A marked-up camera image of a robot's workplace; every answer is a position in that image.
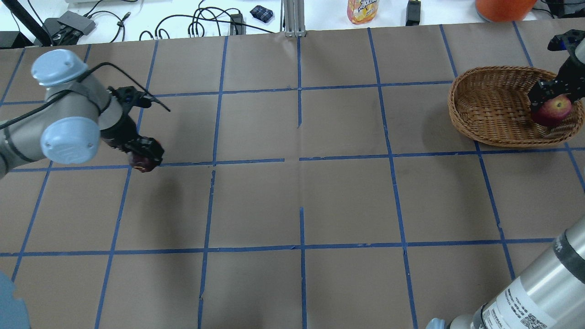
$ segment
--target wicker basket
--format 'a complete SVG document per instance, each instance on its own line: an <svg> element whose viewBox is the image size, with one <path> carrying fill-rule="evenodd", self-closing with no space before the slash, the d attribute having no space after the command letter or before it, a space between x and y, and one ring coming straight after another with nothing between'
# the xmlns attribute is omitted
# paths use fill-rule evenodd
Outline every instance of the wicker basket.
<svg viewBox="0 0 585 329"><path fill-rule="evenodd" d="M528 148L565 142L583 126L580 101L557 127L547 128L530 118L528 91L538 79L555 77L555 73L532 67L471 69L451 85L451 122L465 136L490 145Z"/></svg>

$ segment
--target apple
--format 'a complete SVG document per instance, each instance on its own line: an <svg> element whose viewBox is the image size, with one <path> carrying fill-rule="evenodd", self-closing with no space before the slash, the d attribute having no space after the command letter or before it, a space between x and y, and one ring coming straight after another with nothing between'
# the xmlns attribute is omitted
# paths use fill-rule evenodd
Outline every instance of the apple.
<svg viewBox="0 0 585 329"><path fill-rule="evenodd" d="M531 117L539 125L554 127L558 126L572 109L571 100L562 94L546 101L537 111L532 111Z"/></svg>

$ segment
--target grid of blue tape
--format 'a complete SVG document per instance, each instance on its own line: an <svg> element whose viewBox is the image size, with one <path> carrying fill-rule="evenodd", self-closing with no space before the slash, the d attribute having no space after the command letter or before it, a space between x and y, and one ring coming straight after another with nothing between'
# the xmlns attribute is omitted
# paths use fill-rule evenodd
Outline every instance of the grid of blue tape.
<svg viewBox="0 0 585 329"><path fill-rule="evenodd" d="M532 60L526 50L524 45L524 41L522 40L522 36L518 30L516 23L513 23L514 29L524 50L524 54L526 55L526 59L530 65L532 65ZM445 35L445 31L443 26L439 26L441 30L441 34L443 37L443 41L445 43L446 51L448 53L449 61L453 70L453 75L457 76L457 70L455 67L455 62L453 61L453 57L449 48L449 43L447 41L447 37ZM303 329L307 328L307 286L306 286L306 273L305 273L305 250L307 249L343 249L343 248L402 248L403 255L404 255L404 267L405 267L405 276L407 280L407 289L408 289L408 297L411 307L411 315L412 315L412 323L415 329L418 329L418 322L417 322L417 314L415 309L415 302L414 302L414 294L412 291L412 282L411 282L411 275L410 275L410 267L408 263L408 247L412 246L452 246L452 245L495 245L499 244L502 245L504 254L508 263L508 269L510 271L510 276L513 279L515 277L514 268L511 263L510 255L508 253L507 245L509 244L526 244L526 243L543 243L543 242L552 242L553 238L535 238L535 239L506 239L503 230L500 227L500 218L497 211L497 206L495 204L495 199L493 196L493 192L491 191L491 185L489 181L489 177L487 174L487 170L485 164L483 162L483 155L488 154L506 154L506 153L534 153L534 152L566 152L573 163L574 169L576 171L577 177L579 182L581 183L582 188L585 190L585 181L583 179L583 175L581 175L581 171L575 161L573 152L575 151L585 151L585 148L571 148L568 143L565 143L564 147L562 148L553 148L553 149L528 149L528 150L488 150L483 151L479 143L475 142L475 151L462 151L462 152L426 152L426 153L400 153L395 154L392 152L390 139L388 138L388 125L386 122L386 113L384 108L384 97L382 94L383 87L391 87L391 86L400 86L400 85L425 85L425 84L450 84L452 81L419 81L419 82L412 82L412 83L381 83L380 81L380 73L378 70L378 63L376 58L376 50L374 47L374 40L371 35L371 30L368 28L368 37L371 46L371 53L373 56L374 68L376 71L376 84L365 84L365 85L337 85L337 86L326 86L326 87L302 87L302 75L301 75L301 39L297 40L297 65L298 65L298 125L302 124L302 91L303 90L326 90L326 89L343 89L343 88L377 88L378 89L378 96L380 99L380 108L381 108L381 117L383 120L383 127L384 127L384 136L386 139L386 146L387 146L387 154L378 154L378 155L354 155L354 156L326 156L326 157L301 157L299 158L300 161L321 161L321 160L344 160L344 159L376 159L376 158L387 158L389 161L391 178L394 188L394 202L396 204L397 214L398 214L398 224L400 228L400 242L389 242L389 243L376 243L376 244L320 244L320 245L306 245L305 244L305 227L304 227L304 209L300 208L300 244L298 245L277 245L277 246L258 246L258 247L245 247L245 248L209 248L209 236L210 236L210 228L211 228L211 215L212 215L212 206L213 206L213 198L214 198L214 184L215 184L215 170L212 171L211 175L211 185L209 188L209 202L208 202L208 216L207 216L207 225L205 231L205 243L203 248L188 248L188 249L150 249L150 250L116 250L116 240L118 237L119 231L119 224L122 218L122 212L124 208L124 203L126 200L126 193L128 191L128 186L130 183L130 177L132 175L132 170L128 165L114 165L114 166L79 166L79 167L53 167L53 163L51 162L47 168L39 168L39 169L15 169L14 172L46 172L42 187L39 192L39 196L36 200L35 209L33 211L33 215L30 220L30 224L27 228L25 238L23 240L22 247L18 253L0 253L0 257L17 257L16 266L14 268L12 274L12 280L16 279L16 275L18 274L18 269L20 266L20 262L23 257L27 256L76 256L76 255L108 255L108 263L106 266L106 272L104 276L104 282L102 285L102 290L100 294L99 306L97 311L97 316L95 320L95 328L99 327L99 322L101 319L101 312L105 301L105 293L107 290L109 273L112 266L112 260L115 255L144 255L144 254L164 254L164 253L202 253L203 254L203 263L202 263L202 275L201 275L201 285L200 285L200 292L199 292L199 306L198 306L198 328L201 328L202 323L202 316L204 310L204 301L202 295L205 290L205 278L207 272L207 259L208 253L210 252L253 252L253 251L278 251L278 250L300 250L301 251L301 276L302 276L302 283L301 283L301 294L302 294L302 327ZM150 85L150 79L152 77L153 67L156 60L156 52L158 48L158 41L155 42L152 60L150 63L150 70L148 74L148 79L146 83L146 87L148 88ZM228 37L225 37L224 45L223 45L223 55L222 55L222 67L221 67L221 78L220 78L220 86L219 91L217 92L191 92L191 93L183 93L183 94L159 94L156 95L158 97L181 97L181 96L193 96L193 95L217 95L218 96L218 107L216 113L216 125L215 125L215 134L214 134L214 152L213 152L213 161L211 162L199 162L199 163L164 163L162 167L172 167L172 166L217 166L217 165L236 165L236 164L243 164L243 163L268 163L268 162L284 162L284 159L249 159L249 160L231 160L231 161L217 161L217 144L218 144L218 133L219 133L219 121L221 119L221 101L222 95L224 94L239 94L239 93L247 93L247 92L281 92L281 91L289 91L293 88L280 88L280 89L266 89L266 90L240 90L240 91L224 91L223 90L223 76L225 72L225 61L226 61L226 53L228 49ZM91 45L88 46L85 59L87 61L91 51ZM23 102L5 102L6 95L8 90L16 76L16 72L18 67L22 61L22 57L25 53L23 50L20 54L18 62L16 64L16 68L14 69L8 86L0 99L0 106L2 105L18 105L18 104L39 104L43 101L23 101ZM140 124L142 122L142 114L143 109L140 109L139 119L137 121L137 127L140 128ZM408 242L404 232L404 225L402 223L402 213L400 207L400 194L398 191L398 186L396 184L396 176L394 170L394 158L396 157L426 157L426 156L459 156L459 155L476 155L479 160L479 165L481 167L481 171L483 173L483 177L486 183L486 189L488 190L488 194L490 197L492 209L494 212L495 217L495 224L500 232L500 239L495 240L478 240L478 241L435 241L435 242ZM26 252L26 244L28 238L30 236L31 229L35 222L36 213L39 209L39 204L43 197L44 189L47 184L47 180L49 178L49 174L52 171L63 171L63 170L96 170L96 169L126 169L126 181L123 188L122 199L119 206L118 217L116 220L116 227L114 230L114 234L112 237L112 243L110 250L108 251L68 251L68 252Z"/></svg>

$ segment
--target blue tape line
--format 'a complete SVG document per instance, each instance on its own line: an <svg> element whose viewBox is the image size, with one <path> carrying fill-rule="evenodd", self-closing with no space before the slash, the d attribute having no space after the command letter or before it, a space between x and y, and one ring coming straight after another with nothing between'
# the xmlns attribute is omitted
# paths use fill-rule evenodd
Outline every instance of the blue tape line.
<svg viewBox="0 0 585 329"><path fill-rule="evenodd" d="M553 242L555 238L526 238L506 240L472 240L472 241L421 241L408 242L408 246L459 246L459 245L494 245L506 244L542 244ZM356 248L401 248L402 242L381 242L374 244L317 244L317 245L276 245L252 247L218 247L218 248L183 248L183 249L137 249L115 250L114 255L157 255L167 253L204 253L204 252L261 252L302 249L356 249ZM23 257L31 256L80 256L109 255L109 251L42 251L25 252ZM18 257L19 252L0 252L0 257Z"/></svg>
<svg viewBox="0 0 585 329"><path fill-rule="evenodd" d="M282 91L291 91L296 90L296 88L275 88L275 89L250 89L250 90L232 90L232 91L222 91L224 94L250 94L256 92L282 92Z"/></svg>
<svg viewBox="0 0 585 329"><path fill-rule="evenodd" d="M219 247L208 248L207 252L256 252L256 251L278 251L278 250L297 250L301 249L299 245L280 245L280 246L260 246L260 247Z"/></svg>
<svg viewBox="0 0 585 329"><path fill-rule="evenodd" d="M510 258L510 252L508 251L508 245L506 244L506 238L504 235L504 229L502 229L501 222L500 222L500 215L498 213L498 207L495 205L495 198L494 193L491 189L490 179L487 175L486 164L483 161L483 155L481 154L481 149L479 147L479 143L474 140L473 141L476 146L477 150L477 157L479 158L479 164L481 166L481 172L483 174L483 179L486 182L487 194L490 197L491 209L494 212L495 224L498 228L498 232L500 233L500 240L502 242L502 248L504 249L504 255L506 257L506 262L508 263L508 270L510 271L510 276L512 280L516 278L516 274L514 273L514 267L512 266L512 259Z"/></svg>
<svg viewBox="0 0 585 329"><path fill-rule="evenodd" d="M305 261L305 208L299 209L301 228L301 303L302 329L307 329L307 262Z"/></svg>
<svg viewBox="0 0 585 329"><path fill-rule="evenodd" d="M374 60L374 69L376 70L376 82L378 85L378 97L380 98L380 111L382 115L382 123L384 126L384 137L386 139L386 147L388 154L392 155L392 147L390 145L390 139L388 137L388 123L386 121L386 110L384 107L384 96L382 95L382 87L380 85L380 72L378 70L378 60L376 59L376 49L374 47L374 39L371 36L371 29L367 28L368 38L370 39L371 55ZM417 311L414 304L414 293L412 292L412 280L410 275L410 265L408 262L408 244L404 233L404 223L402 221L402 209L400 207L400 197L398 195L398 184L396 182L396 172L394 170L394 158L388 157L390 161L390 173L392 175L392 186L394 189L394 202L396 203L396 213L398 215L398 226L400 228L400 241L402 244L402 256L404 259L404 272L406 275L407 288L408 288L408 300L410 302L410 310L412 315L412 325L414 329L418 329Z"/></svg>
<svg viewBox="0 0 585 329"><path fill-rule="evenodd" d="M168 253L202 253L205 248L184 248L184 249L149 249L149 250L116 250L115 255L158 255Z"/></svg>
<svg viewBox="0 0 585 329"><path fill-rule="evenodd" d="M569 158L571 159L571 162L573 163L573 168L575 168L575 172L577 173L577 177L579 178L579 183L581 183L581 189L583 189L583 191L585 191L585 180L583 180L583 174L581 173L581 168L579 168L579 165L577 164L577 160L575 160L575 156L573 155L573 151L571 151L571 148L569 147L569 143L565 143L565 148L566 148L567 152L569 153Z"/></svg>
<svg viewBox="0 0 585 329"><path fill-rule="evenodd" d="M154 49L152 51L152 59L150 60L150 68L148 71L148 78L146 78L146 86L145 89L148 90L150 88L150 80L152 79L152 72L154 71L154 63L156 61L156 51L159 48L159 41L154 41ZM138 113L138 120L136 121L136 131L140 132L140 126L142 125L142 116L144 115L144 108L140 108L140 112Z"/></svg>
<svg viewBox="0 0 585 329"><path fill-rule="evenodd" d="M507 239L507 244L542 244L553 242L555 238L534 238L534 239Z"/></svg>
<svg viewBox="0 0 585 329"><path fill-rule="evenodd" d="M25 252L26 257L35 256L95 256L95 255L109 255L109 251L105 250L91 250L91 251L40 251L40 252Z"/></svg>
<svg viewBox="0 0 585 329"><path fill-rule="evenodd" d="M223 77L225 74L225 57L228 53L228 37L225 37L223 42L223 55L221 60L221 75L219 76L219 93L218 93L218 109L215 115L215 132L214 132L214 152L213 161L214 166L218 160L218 139L219 139L219 120L221 119L221 101L223 95Z"/></svg>
<svg viewBox="0 0 585 329"><path fill-rule="evenodd" d="M455 68L455 62L453 61L453 55L451 54L451 48L449 47L449 42L447 41L447 35L445 34L445 29L443 28L443 24L439 25L439 29L441 30L441 35L443 36L443 42L445 44L445 49L447 50L447 56L449 56L449 62L451 63L451 69L453 70L453 76L457 77L457 69Z"/></svg>
<svg viewBox="0 0 585 329"><path fill-rule="evenodd" d="M342 155L342 156L314 156L314 157L300 157L299 161L321 161L321 160L352 160L352 159L384 159L390 157L386 154L373 155Z"/></svg>
<svg viewBox="0 0 585 329"><path fill-rule="evenodd" d="M243 163L267 163L267 162L284 162L284 158L278 159L253 159L253 160L226 160L226 161L216 161L216 164L219 165L238 165Z"/></svg>
<svg viewBox="0 0 585 329"><path fill-rule="evenodd" d="M197 310L197 328L201 329L203 320L203 293L205 292L205 277L207 276L207 249L209 248L209 235L211 234L211 212L214 207L215 170L211 171L211 185L209 187L209 201L207 204L207 224L205 225L205 249L203 263L201 265L201 285L199 286L199 307Z"/></svg>
<svg viewBox="0 0 585 329"><path fill-rule="evenodd" d="M128 164L112 164L107 166L80 166L80 167L52 167L51 172L66 172L69 170L104 170L104 169L127 169L130 168Z"/></svg>
<svg viewBox="0 0 585 329"><path fill-rule="evenodd" d="M202 95L218 95L219 91L208 91L208 92L183 92L178 94L156 94L156 98L164 97L185 97L185 96L202 96Z"/></svg>
<svg viewBox="0 0 585 329"><path fill-rule="evenodd" d="M469 246L469 245L497 245L502 240L476 240L476 241L425 241L409 242L408 246Z"/></svg>
<svg viewBox="0 0 585 329"><path fill-rule="evenodd" d="M382 87L398 87L401 85L428 85L428 84L452 84L453 80L443 80L443 81L420 81L420 82L410 82L410 83L382 83L380 84Z"/></svg>
<svg viewBox="0 0 585 329"><path fill-rule="evenodd" d="M128 168L128 172L126 173L126 181L124 182L124 189L122 192L122 199L120 201L120 207L118 209L118 217L116 219L116 226L113 230L113 237L112 237L112 245L110 246L110 250L108 252L108 264L106 265L106 271L104 274L104 283L102 284L102 291L99 294L99 304L98 304L98 311L95 316L95 325L94 329L99 328L99 322L101 321L102 317L102 310L104 308L104 300L106 296L106 290L108 288L108 281L109 281L109 274L110 270L112 269L112 261L114 256L114 251L116 250L116 242L118 240L118 232L120 230L120 222L122 221L122 214L124 212L124 204L126 203L126 195L128 193L128 186L130 185L130 176L132 175L132 168Z"/></svg>
<svg viewBox="0 0 585 329"><path fill-rule="evenodd" d="M528 54L528 50L526 49L526 45L524 45L524 40L522 40L522 36L520 35L520 30L518 30L518 25L516 22L512 22L514 25L514 30L516 31L516 35L518 36L518 41L520 41L520 45L522 46L522 50L524 51L524 55L526 56L526 60L528 60L528 65L532 65L532 60L530 59L530 55Z"/></svg>
<svg viewBox="0 0 585 329"><path fill-rule="evenodd" d="M327 90L327 89L353 89L353 88L374 88L377 84L354 84L354 85L327 85L322 87L303 87L303 90Z"/></svg>
<svg viewBox="0 0 585 329"><path fill-rule="evenodd" d="M51 161L49 163L49 168L51 168L52 166L53 166L53 162ZM32 216L30 216L29 226L26 229L25 238L22 241L22 246L20 247L20 252L19 252L18 258L16 260L16 265L14 266L14 271L12 272L12 282L14 282L16 280L16 275L18 274L18 269L20 268L20 262L22 261L22 256L25 253L26 244L29 241L30 232L33 229L33 225L35 224L35 219L36 219L37 213L39 212L40 200L43 198L44 190L47 187L47 182L49 180L49 174L50 174L50 172L47 171L47 173L44 175L43 184L41 185L40 192L39 192L39 197L37 198L37 201L35 203L35 209L33 210L33 214L32 214Z"/></svg>
<svg viewBox="0 0 585 329"><path fill-rule="evenodd" d="M206 162L173 162L173 163L161 163L159 167L190 167L190 166L212 166L212 161Z"/></svg>
<svg viewBox="0 0 585 329"><path fill-rule="evenodd" d="M546 152L564 152L566 149L520 149L520 150L491 150L481 151L482 154L516 154L516 153L546 153Z"/></svg>
<svg viewBox="0 0 585 329"><path fill-rule="evenodd" d="M87 63L87 59L90 57L90 51L91 51L91 44L88 44L87 50L85 51L85 57L83 58L84 63Z"/></svg>
<svg viewBox="0 0 585 329"><path fill-rule="evenodd" d="M16 67L14 68L14 71L12 71L12 75L10 76L10 80L8 80L8 84L6 85L6 90L4 91L4 95L2 95L2 99L0 99L0 104L4 104L4 101L6 100L6 95L8 95L8 90L12 86L12 82L14 81L14 77L16 76L16 72L18 71L18 67L20 66L20 63L22 62L22 57L25 55L25 50L26 50L26 48L23 48L22 52L20 53L20 57L18 57L18 61L16 62Z"/></svg>
<svg viewBox="0 0 585 329"><path fill-rule="evenodd" d="M27 169L19 169L14 168L11 170L12 173L37 173L37 172L46 172L47 168L27 168Z"/></svg>
<svg viewBox="0 0 585 329"><path fill-rule="evenodd" d="M376 244L324 244L306 245L305 249L356 249L356 248L401 248L402 242L376 243Z"/></svg>
<svg viewBox="0 0 585 329"><path fill-rule="evenodd" d="M474 155L476 151L458 151L458 152L426 152L426 153L399 153L393 154L393 157L417 157L417 156L448 156L448 155Z"/></svg>
<svg viewBox="0 0 585 329"><path fill-rule="evenodd" d="M302 81L301 81L301 37L297 37L297 88L298 88L298 95L297 95L297 102L298 102L298 127L302 124L302 102L301 102L301 90L302 90Z"/></svg>

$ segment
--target orange container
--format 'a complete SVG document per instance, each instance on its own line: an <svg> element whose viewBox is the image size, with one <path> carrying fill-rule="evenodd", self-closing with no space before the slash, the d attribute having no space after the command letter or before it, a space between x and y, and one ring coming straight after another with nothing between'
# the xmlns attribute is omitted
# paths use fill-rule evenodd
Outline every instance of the orange container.
<svg viewBox="0 0 585 329"><path fill-rule="evenodd" d="M492 22L523 20L536 0L476 0L477 12Z"/></svg>
<svg viewBox="0 0 585 329"><path fill-rule="evenodd" d="M347 18L354 24L364 24L376 16L380 0L348 0Z"/></svg>

